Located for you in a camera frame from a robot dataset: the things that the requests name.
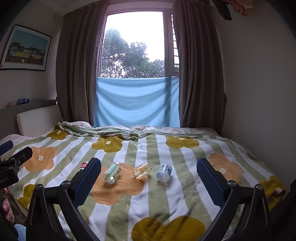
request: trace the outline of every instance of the bottle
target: bottle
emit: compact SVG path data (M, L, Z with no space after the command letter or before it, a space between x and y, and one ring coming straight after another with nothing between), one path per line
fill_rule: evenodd
M17 101L17 105L20 105L20 104L27 104L27 103L29 103L29 102L30 102L29 99L19 99L19 100Z
M136 179L141 179L142 177L148 175L152 170L152 167L148 162L143 162L133 169L133 175Z
M80 168L79 168L79 171L82 171L86 167L86 165L88 163L89 163L89 161L86 161L86 162L82 163L81 166L80 166Z
M104 172L103 178L106 183L113 184L116 182L119 173L121 172L121 167L119 162L113 162L110 167Z
M168 164L164 164L161 166L159 171L156 173L156 179L160 182L167 182L170 179L170 175L172 173L172 167Z

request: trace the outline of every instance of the window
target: window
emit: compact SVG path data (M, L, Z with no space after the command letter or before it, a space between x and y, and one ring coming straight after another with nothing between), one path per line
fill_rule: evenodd
M153 78L179 75L171 9L107 16L99 75Z

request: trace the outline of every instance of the picture frame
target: picture frame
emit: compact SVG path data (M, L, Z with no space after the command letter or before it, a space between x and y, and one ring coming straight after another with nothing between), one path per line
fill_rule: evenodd
M0 70L45 71L52 37L15 25L4 49Z

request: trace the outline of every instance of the screw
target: screw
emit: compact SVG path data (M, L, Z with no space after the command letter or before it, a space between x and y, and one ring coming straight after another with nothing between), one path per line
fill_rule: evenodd
M62 187L67 187L69 185L70 185L69 181L63 181L62 184L61 184Z
M229 181L228 184L232 187L235 187L237 185L235 181Z
M262 189L263 189L263 186L261 186L260 184L257 184L257 185L256 185L256 188L257 188L258 190L262 190Z
M37 184L36 187L35 187L35 189L38 190L38 189L40 189L41 187L42 187L42 184Z

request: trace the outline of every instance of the curtain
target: curtain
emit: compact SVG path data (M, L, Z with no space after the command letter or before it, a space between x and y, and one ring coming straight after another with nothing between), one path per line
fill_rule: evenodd
M180 127L178 94L179 78L97 78L94 126Z
M56 62L57 99L63 119L94 124L96 69L103 40L108 1L68 13Z
M175 0L173 24L180 59L179 115L181 127L209 127L222 133L223 71L211 6Z

